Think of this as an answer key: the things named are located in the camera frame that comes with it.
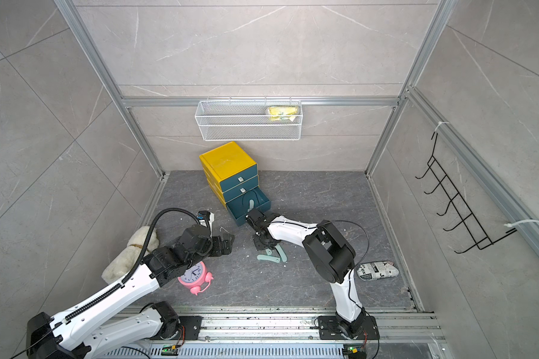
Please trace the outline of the teal bottom drawer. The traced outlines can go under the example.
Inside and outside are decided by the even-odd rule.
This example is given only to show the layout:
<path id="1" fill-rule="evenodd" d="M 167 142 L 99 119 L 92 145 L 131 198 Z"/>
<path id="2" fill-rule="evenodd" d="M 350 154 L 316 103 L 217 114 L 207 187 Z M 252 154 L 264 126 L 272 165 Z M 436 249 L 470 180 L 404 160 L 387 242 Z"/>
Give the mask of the teal bottom drawer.
<path id="1" fill-rule="evenodd" d="M 266 212 L 271 209 L 271 200 L 258 188 L 260 200 L 255 202 L 254 209 L 259 209 L 261 212 Z M 235 198 L 227 203 L 227 210 L 233 218 L 235 224 L 239 227 L 246 223 L 246 215 L 248 214 L 249 201 L 243 199 L 243 195 Z"/>

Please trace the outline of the mint knife horizontal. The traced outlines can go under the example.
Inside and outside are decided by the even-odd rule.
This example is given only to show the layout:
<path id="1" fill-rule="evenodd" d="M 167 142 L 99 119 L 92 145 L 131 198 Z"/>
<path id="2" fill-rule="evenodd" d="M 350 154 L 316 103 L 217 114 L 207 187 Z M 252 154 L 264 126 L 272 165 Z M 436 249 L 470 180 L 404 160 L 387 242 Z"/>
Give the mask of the mint knife horizontal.
<path id="1" fill-rule="evenodd" d="M 281 258 L 280 257 L 274 257 L 274 256 L 270 256 L 270 255 L 263 255 L 263 254 L 259 254 L 257 256 L 257 260 L 268 261 L 268 262 L 272 262 L 272 263 L 281 263 Z"/>

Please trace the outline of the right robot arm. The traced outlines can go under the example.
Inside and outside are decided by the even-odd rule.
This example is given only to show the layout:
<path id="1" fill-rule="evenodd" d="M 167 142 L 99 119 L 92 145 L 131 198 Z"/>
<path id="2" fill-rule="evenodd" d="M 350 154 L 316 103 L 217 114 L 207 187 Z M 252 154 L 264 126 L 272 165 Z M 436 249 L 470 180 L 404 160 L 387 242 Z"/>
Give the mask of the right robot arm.
<path id="1" fill-rule="evenodd" d="M 340 335 L 351 340 L 379 337 L 374 317 L 363 308 L 353 283 L 356 251 L 332 221 L 306 224 L 253 209 L 246 214 L 246 222 L 255 232 L 255 246 L 259 250 L 275 248 L 281 242 L 305 249 L 317 273 L 331 286 Z"/>

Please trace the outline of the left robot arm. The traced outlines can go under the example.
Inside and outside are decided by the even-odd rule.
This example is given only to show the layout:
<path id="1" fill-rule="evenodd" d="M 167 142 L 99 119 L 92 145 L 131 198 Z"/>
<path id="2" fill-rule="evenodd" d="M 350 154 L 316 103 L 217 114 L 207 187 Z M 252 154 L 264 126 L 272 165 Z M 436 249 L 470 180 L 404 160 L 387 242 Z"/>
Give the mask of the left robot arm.
<path id="1" fill-rule="evenodd" d="M 171 211 L 188 215 L 194 223 L 172 245 L 152 249 L 157 222 Z M 138 340 L 183 337 L 181 320 L 167 302 L 150 304 L 139 314 L 116 323 L 109 320 L 183 276 L 203 259 L 231 253 L 234 235 L 214 236 L 212 216 L 208 211 L 194 215 L 176 207 L 160 211 L 145 230 L 140 251 L 128 271 L 65 311 L 55 315 L 41 312 L 31 318 L 22 353 L 28 358 L 95 358 Z"/>

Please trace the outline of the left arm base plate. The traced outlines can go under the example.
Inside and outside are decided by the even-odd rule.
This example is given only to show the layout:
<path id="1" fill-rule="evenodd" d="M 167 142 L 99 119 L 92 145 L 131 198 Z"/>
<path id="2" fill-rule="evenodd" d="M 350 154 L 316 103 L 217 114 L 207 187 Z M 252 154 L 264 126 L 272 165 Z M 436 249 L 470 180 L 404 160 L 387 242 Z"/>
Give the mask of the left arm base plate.
<path id="1" fill-rule="evenodd" d="M 202 327 L 203 317 L 182 316 L 176 321 L 169 320 L 162 325 L 151 340 L 197 340 Z"/>

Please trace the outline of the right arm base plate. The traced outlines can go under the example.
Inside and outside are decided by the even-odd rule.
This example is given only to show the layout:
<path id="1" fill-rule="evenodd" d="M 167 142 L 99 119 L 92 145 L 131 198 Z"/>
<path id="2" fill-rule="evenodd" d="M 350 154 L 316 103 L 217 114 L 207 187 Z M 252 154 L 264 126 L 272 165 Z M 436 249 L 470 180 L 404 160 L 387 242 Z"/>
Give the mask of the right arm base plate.
<path id="1" fill-rule="evenodd" d="M 380 338 L 377 322 L 374 317 L 363 315 L 354 322 L 341 317 L 319 316 L 315 324 L 321 340 L 378 340 Z"/>

